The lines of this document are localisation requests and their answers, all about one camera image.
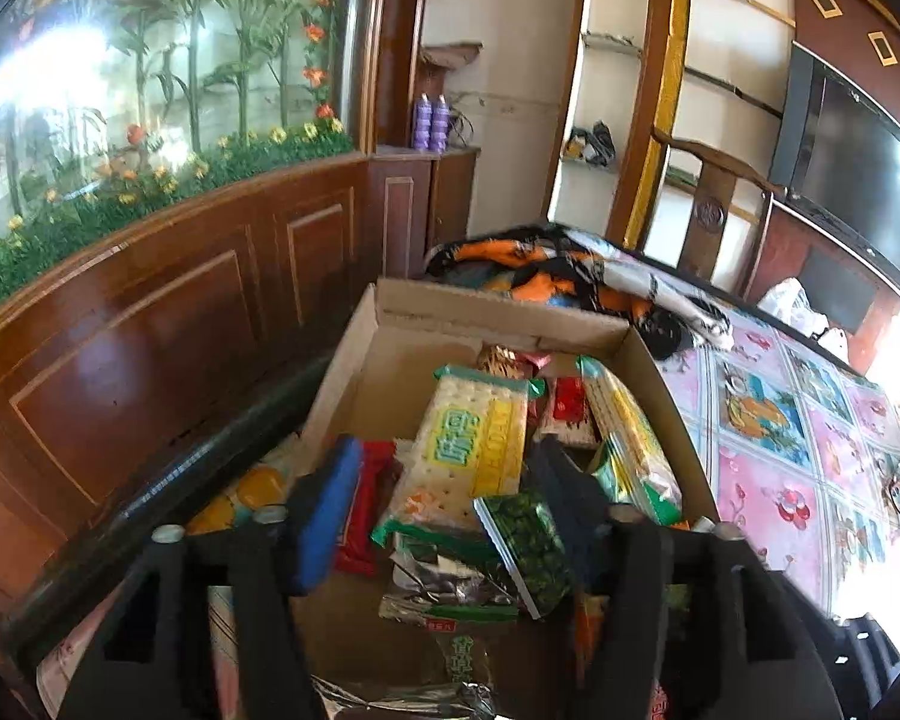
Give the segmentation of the flower mural panel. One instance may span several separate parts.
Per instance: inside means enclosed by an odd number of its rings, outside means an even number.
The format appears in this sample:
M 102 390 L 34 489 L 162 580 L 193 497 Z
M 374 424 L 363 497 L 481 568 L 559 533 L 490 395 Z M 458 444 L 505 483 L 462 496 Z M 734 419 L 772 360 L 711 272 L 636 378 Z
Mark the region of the flower mural panel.
M 351 151 L 365 0 L 0 0 L 0 305 L 154 211 Z

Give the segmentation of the brown cardboard box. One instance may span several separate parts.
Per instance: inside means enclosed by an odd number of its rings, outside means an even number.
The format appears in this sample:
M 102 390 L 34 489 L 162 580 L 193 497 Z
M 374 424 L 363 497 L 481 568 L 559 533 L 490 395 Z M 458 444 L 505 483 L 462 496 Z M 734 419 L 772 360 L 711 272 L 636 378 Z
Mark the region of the brown cardboard box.
M 717 517 L 696 449 L 647 346 L 624 320 L 526 304 L 424 281 L 379 280 L 367 288 L 336 346 L 302 429 L 301 468 L 312 470 L 334 439 L 411 440 L 409 509 L 398 525 L 484 539 L 473 499 L 516 493 L 528 439 L 529 383 L 489 383 L 476 358 L 486 344 L 549 356 L 544 377 L 570 376 L 578 355 L 600 359 L 631 390 L 662 444 L 683 493 L 683 515 Z M 336 683 L 413 686 L 437 679 L 436 633 L 386 621 L 379 606 L 390 569 L 377 577 L 333 572 L 292 601 L 310 666 Z M 569 622 L 517 622 L 489 645 L 502 713 L 574 718 Z

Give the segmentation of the black flat screen television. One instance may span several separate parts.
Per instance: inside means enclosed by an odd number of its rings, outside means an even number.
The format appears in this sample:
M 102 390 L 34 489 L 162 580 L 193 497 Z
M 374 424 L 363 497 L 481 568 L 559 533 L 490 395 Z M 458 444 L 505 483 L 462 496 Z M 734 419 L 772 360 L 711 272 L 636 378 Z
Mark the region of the black flat screen television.
M 800 44 L 790 54 L 769 180 L 788 208 L 900 294 L 900 125 Z

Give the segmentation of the red white candy packet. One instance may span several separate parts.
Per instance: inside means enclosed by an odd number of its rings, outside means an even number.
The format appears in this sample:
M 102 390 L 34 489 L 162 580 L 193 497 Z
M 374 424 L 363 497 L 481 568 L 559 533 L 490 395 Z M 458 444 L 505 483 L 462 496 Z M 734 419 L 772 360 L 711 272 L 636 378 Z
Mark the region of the red white candy packet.
M 548 380 L 548 398 L 536 426 L 535 440 L 541 442 L 546 437 L 554 437 L 559 444 L 575 450 L 598 447 L 598 433 L 580 377 Z

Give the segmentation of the colourful fruit print tablecloth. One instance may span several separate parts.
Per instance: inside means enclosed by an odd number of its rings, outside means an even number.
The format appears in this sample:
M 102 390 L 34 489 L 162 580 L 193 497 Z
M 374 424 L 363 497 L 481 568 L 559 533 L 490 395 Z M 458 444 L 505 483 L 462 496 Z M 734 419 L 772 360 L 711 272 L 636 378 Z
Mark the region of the colourful fruit print tablecloth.
M 733 348 L 693 346 L 658 371 L 722 520 L 839 619 L 870 616 L 900 651 L 900 531 L 881 497 L 900 421 L 868 380 L 769 323 L 727 312 Z

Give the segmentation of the green peas packet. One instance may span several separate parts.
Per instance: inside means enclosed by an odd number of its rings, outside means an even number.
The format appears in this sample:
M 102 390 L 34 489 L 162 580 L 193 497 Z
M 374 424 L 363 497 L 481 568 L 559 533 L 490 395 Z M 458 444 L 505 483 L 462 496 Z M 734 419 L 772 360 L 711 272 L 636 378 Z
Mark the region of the green peas packet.
M 523 608 L 533 619 L 548 616 L 572 590 L 572 576 L 543 496 L 521 491 L 480 497 L 473 505 Z

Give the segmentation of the purple bottle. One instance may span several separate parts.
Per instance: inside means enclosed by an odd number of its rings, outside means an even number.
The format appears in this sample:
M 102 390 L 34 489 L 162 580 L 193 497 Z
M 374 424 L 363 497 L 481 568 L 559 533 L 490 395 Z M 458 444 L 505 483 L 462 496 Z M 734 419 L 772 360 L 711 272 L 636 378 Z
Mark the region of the purple bottle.
M 434 153 L 445 153 L 448 146 L 448 132 L 450 132 L 450 104 L 441 94 L 432 103 L 432 115 L 430 115 L 429 149 Z
M 427 94 L 422 93 L 413 106 L 413 126 L 411 127 L 411 148 L 416 151 L 427 151 L 430 146 L 430 129 L 432 128 L 434 106 Z

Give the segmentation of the orange black white cloth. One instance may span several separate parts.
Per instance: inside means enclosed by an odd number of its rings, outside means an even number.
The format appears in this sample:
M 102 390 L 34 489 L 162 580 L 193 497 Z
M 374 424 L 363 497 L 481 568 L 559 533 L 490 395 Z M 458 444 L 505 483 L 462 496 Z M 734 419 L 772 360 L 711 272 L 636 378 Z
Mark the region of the orange black white cloth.
M 717 305 L 679 291 L 577 227 L 527 224 L 440 244 L 425 257 L 424 276 L 512 301 L 616 317 L 637 330 L 657 361 L 701 344 L 728 353 L 735 344 L 730 317 Z

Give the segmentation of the wooden chair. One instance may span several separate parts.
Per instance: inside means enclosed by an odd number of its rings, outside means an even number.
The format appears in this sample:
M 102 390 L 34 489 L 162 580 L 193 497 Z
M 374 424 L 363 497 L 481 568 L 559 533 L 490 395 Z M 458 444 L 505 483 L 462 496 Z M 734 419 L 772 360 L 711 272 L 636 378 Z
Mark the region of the wooden chair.
M 662 221 L 656 221 L 660 210 L 660 200 L 656 200 L 640 243 L 640 252 L 657 262 L 663 260 L 662 255 L 652 254 L 649 249 L 653 230 L 658 229 L 656 238 L 667 244 L 667 254 L 678 255 L 676 270 L 696 280 L 712 283 L 728 218 L 733 213 L 740 215 L 740 210 L 733 208 L 736 186 L 740 182 L 752 185 L 761 192 L 763 206 L 758 215 L 749 216 L 749 224 L 754 231 L 754 242 L 744 254 L 740 255 L 740 263 L 736 265 L 735 281 L 728 288 L 728 292 L 735 298 L 744 298 L 751 289 L 754 271 L 764 249 L 772 207 L 777 200 L 785 197 L 787 191 L 781 185 L 770 182 L 763 174 L 759 174 L 751 164 L 713 146 L 696 140 L 674 138 L 656 127 L 652 128 L 652 137 L 667 154 L 679 151 L 696 158 L 701 163 L 701 169 L 689 191 L 691 194 L 689 216 L 679 245 L 676 240 L 678 221 L 673 215 L 665 215 Z

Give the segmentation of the dark wooden cabinet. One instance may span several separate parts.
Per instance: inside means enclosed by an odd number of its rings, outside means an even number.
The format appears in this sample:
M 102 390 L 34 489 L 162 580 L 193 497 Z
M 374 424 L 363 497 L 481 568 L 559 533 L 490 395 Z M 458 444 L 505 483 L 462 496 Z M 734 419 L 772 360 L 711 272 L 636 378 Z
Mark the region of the dark wooden cabinet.
M 157 211 L 0 307 L 0 622 L 159 450 L 461 238 L 474 149 L 384 146 Z

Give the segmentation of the yellow cracker package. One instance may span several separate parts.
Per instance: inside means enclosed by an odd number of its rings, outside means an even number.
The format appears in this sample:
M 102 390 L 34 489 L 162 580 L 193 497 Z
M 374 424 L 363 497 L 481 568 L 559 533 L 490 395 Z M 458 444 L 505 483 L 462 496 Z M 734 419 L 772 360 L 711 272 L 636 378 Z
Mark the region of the yellow cracker package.
M 598 359 L 577 369 L 601 444 L 590 475 L 616 504 L 631 504 L 656 525 L 683 520 L 683 495 L 650 422 L 631 390 Z
M 512 380 L 461 366 L 436 371 L 437 387 L 403 455 L 403 471 L 372 532 L 384 544 L 397 533 L 478 533 L 473 500 L 520 491 L 530 403 L 539 379 Z

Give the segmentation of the right purple bottle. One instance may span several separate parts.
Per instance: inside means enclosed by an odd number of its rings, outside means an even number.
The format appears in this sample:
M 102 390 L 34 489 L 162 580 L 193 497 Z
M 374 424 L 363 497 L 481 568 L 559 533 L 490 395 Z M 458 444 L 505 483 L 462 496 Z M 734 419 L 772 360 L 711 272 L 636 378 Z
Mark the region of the right purple bottle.
M 441 94 L 432 103 L 432 115 L 430 115 L 429 149 L 434 153 L 445 153 L 448 146 L 448 132 L 450 132 L 450 104 Z

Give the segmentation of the red snack bar packet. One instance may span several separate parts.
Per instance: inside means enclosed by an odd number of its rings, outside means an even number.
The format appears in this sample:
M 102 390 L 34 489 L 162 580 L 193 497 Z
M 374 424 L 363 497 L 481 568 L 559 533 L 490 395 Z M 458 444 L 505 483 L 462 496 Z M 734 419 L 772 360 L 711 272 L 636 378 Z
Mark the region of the red snack bar packet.
M 377 558 L 372 532 L 385 511 L 403 467 L 393 440 L 362 444 L 361 472 L 338 538 L 334 569 L 346 574 L 374 577 Z

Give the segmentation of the white plastic bag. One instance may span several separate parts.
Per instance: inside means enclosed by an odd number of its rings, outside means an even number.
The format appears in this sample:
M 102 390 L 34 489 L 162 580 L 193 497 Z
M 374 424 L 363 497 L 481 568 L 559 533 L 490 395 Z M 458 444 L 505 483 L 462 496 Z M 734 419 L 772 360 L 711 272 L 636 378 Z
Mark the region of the white plastic bag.
M 832 356 L 848 361 L 847 333 L 826 314 L 811 307 L 805 287 L 797 278 L 785 278 L 774 284 L 759 299 L 758 307 L 818 343 Z

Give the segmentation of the silver foil snack packet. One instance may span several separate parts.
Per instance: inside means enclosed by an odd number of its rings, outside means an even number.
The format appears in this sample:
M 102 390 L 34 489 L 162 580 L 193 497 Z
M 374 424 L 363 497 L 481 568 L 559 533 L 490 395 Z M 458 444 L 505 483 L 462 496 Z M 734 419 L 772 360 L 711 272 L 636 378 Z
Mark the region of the silver foil snack packet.
M 421 628 L 447 624 L 509 624 L 521 601 L 504 564 L 486 541 L 397 533 L 391 587 L 379 616 Z

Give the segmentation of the dark red snack packet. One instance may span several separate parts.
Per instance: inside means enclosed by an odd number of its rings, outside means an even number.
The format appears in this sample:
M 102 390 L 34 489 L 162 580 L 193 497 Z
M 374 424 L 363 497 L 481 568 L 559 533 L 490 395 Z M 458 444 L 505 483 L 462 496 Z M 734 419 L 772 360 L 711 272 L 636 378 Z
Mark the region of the dark red snack packet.
M 501 379 L 530 380 L 548 366 L 549 353 L 541 351 L 520 351 L 502 344 L 484 343 L 476 358 L 478 371 Z

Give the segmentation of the black yellow item on shelf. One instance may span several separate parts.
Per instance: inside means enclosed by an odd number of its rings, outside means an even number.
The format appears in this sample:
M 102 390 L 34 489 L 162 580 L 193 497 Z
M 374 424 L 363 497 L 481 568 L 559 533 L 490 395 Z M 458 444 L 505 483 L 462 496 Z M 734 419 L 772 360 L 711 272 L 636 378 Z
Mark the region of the black yellow item on shelf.
M 603 121 L 596 121 L 590 128 L 572 127 L 571 135 L 562 147 L 562 158 L 598 169 L 610 169 L 616 163 L 616 145 L 610 127 Z

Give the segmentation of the left purple bottle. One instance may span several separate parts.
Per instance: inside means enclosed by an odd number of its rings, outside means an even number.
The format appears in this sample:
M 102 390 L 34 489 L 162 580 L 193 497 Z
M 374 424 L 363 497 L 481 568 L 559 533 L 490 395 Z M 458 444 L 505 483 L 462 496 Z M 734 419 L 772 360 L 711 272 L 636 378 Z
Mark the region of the left purple bottle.
M 430 129 L 432 128 L 434 106 L 427 94 L 422 93 L 413 106 L 413 126 L 411 127 L 411 148 L 416 151 L 427 151 L 430 146 Z

